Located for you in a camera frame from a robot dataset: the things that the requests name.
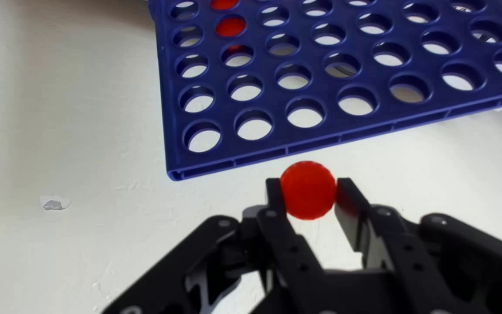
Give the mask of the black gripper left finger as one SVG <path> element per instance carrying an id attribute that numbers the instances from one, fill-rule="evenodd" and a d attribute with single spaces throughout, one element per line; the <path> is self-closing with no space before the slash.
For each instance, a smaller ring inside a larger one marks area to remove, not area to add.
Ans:
<path id="1" fill-rule="evenodd" d="M 320 263 L 305 237 L 291 227 L 282 204 L 280 181 L 268 178 L 266 207 L 257 214 L 268 261 L 261 272 L 264 298 L 261 314 L 320 314 L 325 300 L 320 289 Z"/>

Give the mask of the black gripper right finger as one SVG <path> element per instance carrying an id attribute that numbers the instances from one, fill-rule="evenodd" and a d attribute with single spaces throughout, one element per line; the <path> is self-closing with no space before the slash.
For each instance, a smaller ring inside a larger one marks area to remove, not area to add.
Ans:
<path id="1" fill-rule="evenodd" d="M 362 267 L 385 275 L 409 314 L 437 309 L 437 270 L 393 207 L 369 204 L 350 178 L 339 178 L 334 214 Z"/>

